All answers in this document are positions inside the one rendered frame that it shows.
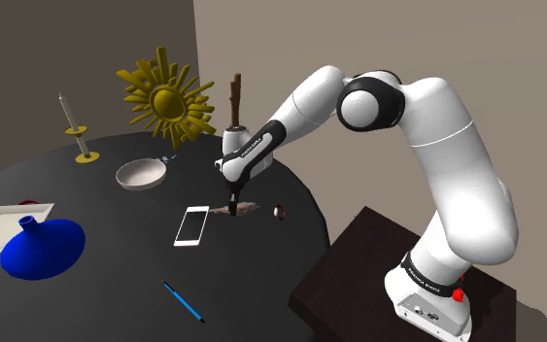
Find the brown flat leaf-shaped object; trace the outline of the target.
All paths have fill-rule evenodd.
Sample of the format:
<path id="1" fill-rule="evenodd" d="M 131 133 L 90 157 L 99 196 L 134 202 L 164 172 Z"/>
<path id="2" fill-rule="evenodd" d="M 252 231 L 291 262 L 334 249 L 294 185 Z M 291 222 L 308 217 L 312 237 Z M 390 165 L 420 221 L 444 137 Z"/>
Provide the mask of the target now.
<path id="1" fill-rule="evenodd" d="M 258 208 L 259 206 L 255 202 L 239 202 L 235 209 L 235 216 L 246 215 Z M 214 214 L 231 214 L 227 206 L 213 208 L 210 209 L 209 212 Z"/>

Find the white smartphone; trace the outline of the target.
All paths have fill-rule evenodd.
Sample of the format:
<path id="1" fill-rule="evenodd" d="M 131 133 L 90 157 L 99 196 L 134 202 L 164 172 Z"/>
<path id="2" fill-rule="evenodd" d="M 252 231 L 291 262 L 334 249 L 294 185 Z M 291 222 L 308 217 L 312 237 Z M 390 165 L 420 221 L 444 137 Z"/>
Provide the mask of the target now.
<path id="1" fill-rule="evenodd" d="M 209 206 L 187 207 L 174 240 L 174 247 L 198 246 L 210 211 Z"/>

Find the white vase with brown sticks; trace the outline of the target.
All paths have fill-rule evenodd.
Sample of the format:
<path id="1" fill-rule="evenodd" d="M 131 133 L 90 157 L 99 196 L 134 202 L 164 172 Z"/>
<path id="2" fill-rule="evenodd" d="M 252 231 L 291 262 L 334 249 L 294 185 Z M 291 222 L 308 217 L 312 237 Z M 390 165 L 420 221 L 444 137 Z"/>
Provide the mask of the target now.
<path id="1" fill-rule="evenodd" d="M 252 134 L 249 129 L 242 125 L 239 120 L 240 102 L 241 102 L 241 74 L 235 73 L 234 79 L 230 82 L 230 106 L 231 122 L 230 126 L 224 131 L 222 137 L 222 154 L 227 155 L 240 149 L 248 142 Z"/>

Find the white bowl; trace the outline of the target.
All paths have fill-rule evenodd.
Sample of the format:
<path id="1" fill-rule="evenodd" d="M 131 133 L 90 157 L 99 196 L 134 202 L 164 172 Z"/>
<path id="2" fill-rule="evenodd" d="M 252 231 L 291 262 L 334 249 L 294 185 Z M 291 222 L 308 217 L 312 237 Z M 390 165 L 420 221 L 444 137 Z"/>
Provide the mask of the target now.
<path id="1" fill-rule="evenodd" d="M 160 185 L 166 176 L 166 165 L 153 158 L 125 163 L 116 173 L 118 184 L 128 190 L 146 190 Z"/>

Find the gold sun ornament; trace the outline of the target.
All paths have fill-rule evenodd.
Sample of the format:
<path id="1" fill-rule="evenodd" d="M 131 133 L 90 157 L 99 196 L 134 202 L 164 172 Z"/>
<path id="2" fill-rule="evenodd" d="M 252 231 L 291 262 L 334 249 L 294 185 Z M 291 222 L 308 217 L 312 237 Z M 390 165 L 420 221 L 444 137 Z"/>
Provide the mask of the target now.
<path id="1" fill-rule="evenodd" d="M 118 70 L 116 76 L 127 83 L 126 103 L 132 103 L 137 116 L 133 124 L 145 121 L 153 136 L 170 139 L 177 150 L 182 144 L 194 142 L 201 134 L 213 135 L 217 129 L 210 124 L 215 107 L 204 93 L 212 82 L 197 86 L 197 76 L 188 77 L 190 66 L 170 63 L 165 47 L 156 49 L 155 58 L 140 59 L 136 69 Z"/>

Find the blue pen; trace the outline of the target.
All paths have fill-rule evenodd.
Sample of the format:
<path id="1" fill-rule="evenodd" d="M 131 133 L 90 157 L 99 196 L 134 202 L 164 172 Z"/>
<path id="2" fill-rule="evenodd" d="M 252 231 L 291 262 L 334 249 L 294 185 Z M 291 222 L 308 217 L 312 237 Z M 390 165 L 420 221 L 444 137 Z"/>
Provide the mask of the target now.
<path id="1" fill-rule="evenodd" d="M 161 280 L 162 285 L 201 323 L 205 320 L 177 291 L 175 291 L 166 281 Z"/>

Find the dark brown robot stand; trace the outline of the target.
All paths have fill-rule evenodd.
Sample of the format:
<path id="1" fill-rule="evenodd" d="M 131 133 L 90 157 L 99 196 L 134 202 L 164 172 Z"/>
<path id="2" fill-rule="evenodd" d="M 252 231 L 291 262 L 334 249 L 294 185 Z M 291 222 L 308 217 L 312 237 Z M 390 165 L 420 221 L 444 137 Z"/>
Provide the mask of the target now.
<path id="1" fill-rule="evenodd" d="M 394 312 L 386 273 L 419 236 L 364 207 L 291 293 L 289 307 L 319 342 L 441 342 Z M 468 342 L 517 342 L 516 291 L 472 267 L 465 296 L 473 318 Z"/>

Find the black round table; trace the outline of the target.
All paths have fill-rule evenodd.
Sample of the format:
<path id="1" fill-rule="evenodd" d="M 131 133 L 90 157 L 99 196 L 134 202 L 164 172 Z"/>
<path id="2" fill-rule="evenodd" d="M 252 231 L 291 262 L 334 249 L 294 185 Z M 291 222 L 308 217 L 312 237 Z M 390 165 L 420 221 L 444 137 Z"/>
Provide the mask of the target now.
<path id="1" fill-rule="evenodd" d="M 258 209 L 209 212 L 199 245 L 174 247 L 187 207 L 227 203 L 214 165 L 220 139 L 174 150 L 144 132 L 89 146 L 100 156 L 88 164 L 68 146 L 0 171 L 0 205 L 53 203 L 51 215 L 77 222 L 86 236 L 78 262 L 47 280 L 13 278 L 0 264 L 0 342 L 315 342 L 288 301 L 329 238 L 311 192 L 286 166 L 272 164 L 243 190 Z M 174 154 L 154 188 L 116 180 L 127 162 Z"/>

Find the gold candle holder with candle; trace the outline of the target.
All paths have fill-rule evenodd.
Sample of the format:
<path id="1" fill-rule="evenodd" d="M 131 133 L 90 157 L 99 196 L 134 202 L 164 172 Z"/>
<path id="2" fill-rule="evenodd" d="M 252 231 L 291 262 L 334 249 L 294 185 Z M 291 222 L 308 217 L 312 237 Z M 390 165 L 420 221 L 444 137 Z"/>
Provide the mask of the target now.
<path id="1" fill-rule="evenodd" d="M 70 126 L 64 130 L 64 133 L 69 136 L 74 136 L 76 142 L 80 148 L 80 154 L 75 157 L 77 163 L 86 164 L 97 160 L 100 156 L 99 153 L 91 151 L 84 139 L 84 133 L 87 131 L 87 127 L 84 125 L 78 125 L 75 116 L 70 108 L 70 105 L 66 97 L 62 94 L 58 94 L 58 99 L 67 118 Z"/>

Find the blue vase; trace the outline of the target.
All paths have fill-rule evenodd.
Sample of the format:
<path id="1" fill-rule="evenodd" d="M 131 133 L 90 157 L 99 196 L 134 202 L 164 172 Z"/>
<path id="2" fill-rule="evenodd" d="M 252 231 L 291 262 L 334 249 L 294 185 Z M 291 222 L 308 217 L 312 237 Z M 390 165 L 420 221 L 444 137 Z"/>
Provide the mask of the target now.
<path id="1" fill-rule="evenodd" d="M 18 224 L 21 232 L 0 255 L 1 267 L 12 277 L 38 281 L 57 276 L 73 266 L 85 249 L 85 232 L 73 221 L 37 222 L 24 216 Z"/>

